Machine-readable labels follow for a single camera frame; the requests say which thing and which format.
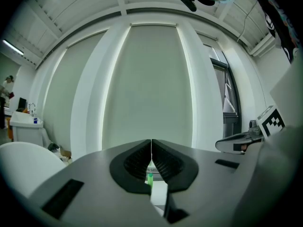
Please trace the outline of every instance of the fluorescent light tube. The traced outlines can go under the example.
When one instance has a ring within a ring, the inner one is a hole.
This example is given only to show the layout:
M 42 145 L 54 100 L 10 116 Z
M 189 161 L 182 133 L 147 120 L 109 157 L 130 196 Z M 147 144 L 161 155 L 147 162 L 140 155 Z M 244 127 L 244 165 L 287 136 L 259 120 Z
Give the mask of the fluorescent light tube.
M 13 46 L 11 43 L 9 43 L 6 40 L 3 40 L 4 44 L 6 44 L 8 47 L 12 48 L 14 51 L 18 52 L 20 55 L 23 55 L 24 53 L 22 51 L 20 51 L 18 48 L 16 48 L 15 46 Z

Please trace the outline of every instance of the white marker cube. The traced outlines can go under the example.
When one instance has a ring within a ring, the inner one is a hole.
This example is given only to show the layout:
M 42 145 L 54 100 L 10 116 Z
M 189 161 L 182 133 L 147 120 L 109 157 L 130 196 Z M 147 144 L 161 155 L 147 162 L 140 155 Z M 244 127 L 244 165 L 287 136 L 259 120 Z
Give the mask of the white marker cube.
M 258 118 L 257 123 L 265 139 L 270 135 L 278 133 L 284 127 L 284 121 L 278 109 L 271 105 Z

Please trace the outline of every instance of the ceiling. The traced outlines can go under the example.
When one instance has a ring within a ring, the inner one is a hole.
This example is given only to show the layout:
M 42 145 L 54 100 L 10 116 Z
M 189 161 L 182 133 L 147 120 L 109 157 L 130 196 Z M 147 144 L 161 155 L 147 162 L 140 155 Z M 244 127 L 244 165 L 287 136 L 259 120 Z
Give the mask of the ceiling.
M 196 3 L 195 15 L 207 18 L 231 31 L 236 36 L 243 31 L 244 20 L 256 0 L 235 0 L 234 3 L 205 6 Z M 3 34 L 23 56 L 3 44 L 0 52 L 8 57 L 37 67 L 43 58 L 64 37 L 84 21 L 117 13 L 125 16 L 129 9 L 166 8 L 192 13 L 180 0 L 25 0 Z M 252 49 L 267 34 L 265 17 L 259 4 L 246 19 L 241 40 Z

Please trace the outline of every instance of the black pants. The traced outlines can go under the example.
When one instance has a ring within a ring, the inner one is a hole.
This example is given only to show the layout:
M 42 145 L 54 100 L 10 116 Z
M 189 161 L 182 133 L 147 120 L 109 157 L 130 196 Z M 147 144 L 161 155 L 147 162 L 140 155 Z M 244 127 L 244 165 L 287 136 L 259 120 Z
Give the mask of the black pants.
M 0 129 L 5 127 L 5 115 L 4 115 L 5 98 L 0 97 Z

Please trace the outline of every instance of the green object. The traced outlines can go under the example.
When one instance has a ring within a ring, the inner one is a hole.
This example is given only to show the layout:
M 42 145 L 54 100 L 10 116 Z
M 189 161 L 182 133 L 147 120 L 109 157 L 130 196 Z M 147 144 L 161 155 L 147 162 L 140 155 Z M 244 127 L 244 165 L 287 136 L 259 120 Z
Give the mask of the green object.
M 152 183 L 153 183 L 153 174 L 149 173 L 148 176 L 147 176 L 147 184 L 149 186 L 151 186 L 151 188 L 152 188 Z

